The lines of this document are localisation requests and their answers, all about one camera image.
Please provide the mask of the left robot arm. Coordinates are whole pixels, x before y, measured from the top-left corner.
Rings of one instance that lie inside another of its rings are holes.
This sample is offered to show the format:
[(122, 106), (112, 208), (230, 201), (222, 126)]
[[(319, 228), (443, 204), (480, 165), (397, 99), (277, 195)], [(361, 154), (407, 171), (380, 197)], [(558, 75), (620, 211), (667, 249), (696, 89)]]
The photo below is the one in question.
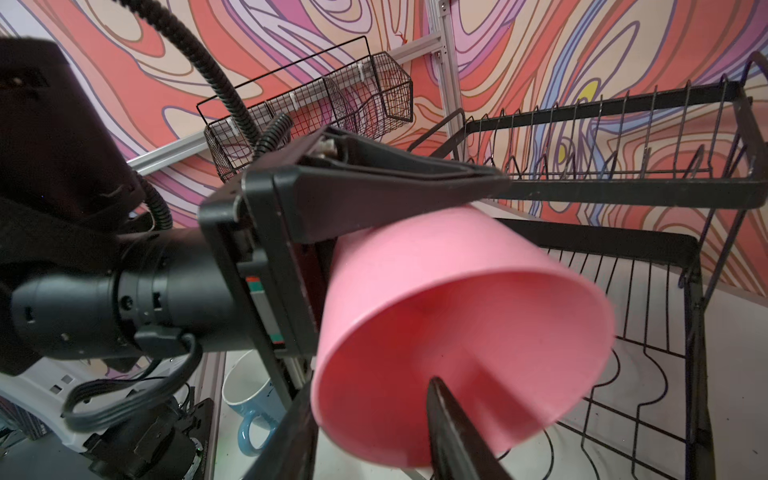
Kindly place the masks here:
[(62, 50), (1, 42), (1, 369), (36, 360), (318, 349), (336, 240), (493, 197), (488, 166), (271, 112), (249, 165), (173, 229)]

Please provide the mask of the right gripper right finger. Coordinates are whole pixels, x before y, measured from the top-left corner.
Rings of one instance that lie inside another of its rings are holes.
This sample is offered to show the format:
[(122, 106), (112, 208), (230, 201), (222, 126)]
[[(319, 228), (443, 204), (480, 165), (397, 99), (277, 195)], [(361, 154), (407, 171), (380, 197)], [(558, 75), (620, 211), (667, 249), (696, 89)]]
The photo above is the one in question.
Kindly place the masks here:
[(512, 479), (439, 377), (429, 381), (426, 411), (435, 479)]

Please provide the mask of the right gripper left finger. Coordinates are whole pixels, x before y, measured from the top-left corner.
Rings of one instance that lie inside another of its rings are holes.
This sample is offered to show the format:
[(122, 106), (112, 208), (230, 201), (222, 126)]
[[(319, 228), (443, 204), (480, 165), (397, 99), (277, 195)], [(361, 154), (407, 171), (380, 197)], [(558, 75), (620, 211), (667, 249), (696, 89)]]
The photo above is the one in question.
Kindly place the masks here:
[(318, 425), (311, 408), (312, 381), (293, 400), (265, 450), (244, 475), (245, 480), (314, 477)]

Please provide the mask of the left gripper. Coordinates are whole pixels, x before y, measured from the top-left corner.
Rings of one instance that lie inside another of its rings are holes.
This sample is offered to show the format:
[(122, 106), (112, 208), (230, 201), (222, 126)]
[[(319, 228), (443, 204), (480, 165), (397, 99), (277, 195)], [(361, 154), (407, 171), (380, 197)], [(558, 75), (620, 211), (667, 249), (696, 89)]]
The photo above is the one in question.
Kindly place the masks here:
[(418, 156), (333, 127), (289, 143), (201, 206), (199, 224), (226, 286), (235, 330), (282, 360), (318, 350), (330, 249), (338, 236), (490, 198), (507, 177)]

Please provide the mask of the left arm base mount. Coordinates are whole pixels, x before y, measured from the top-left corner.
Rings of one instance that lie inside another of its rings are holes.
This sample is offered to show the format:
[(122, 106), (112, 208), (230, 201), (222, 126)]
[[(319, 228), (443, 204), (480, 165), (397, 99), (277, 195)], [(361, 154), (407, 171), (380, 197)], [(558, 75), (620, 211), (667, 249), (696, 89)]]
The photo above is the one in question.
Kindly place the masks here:
[(184, 411), (168, 400), (91, 435), (89, 470), (102, 479), (203, 479), (214, 406), (208, 398)]

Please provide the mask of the pink plastic cup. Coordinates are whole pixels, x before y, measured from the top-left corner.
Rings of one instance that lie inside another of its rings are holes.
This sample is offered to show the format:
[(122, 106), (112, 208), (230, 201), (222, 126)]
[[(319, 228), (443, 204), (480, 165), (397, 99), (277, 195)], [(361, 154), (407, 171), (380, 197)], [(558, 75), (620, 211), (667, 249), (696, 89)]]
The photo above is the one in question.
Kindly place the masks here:
[(484, 212), (449, 208), (337, 240), (311, 407), (347, 453), (421, 468), (439, 378), (498, 454), (571, 411), (614, 340), (595, 283)]

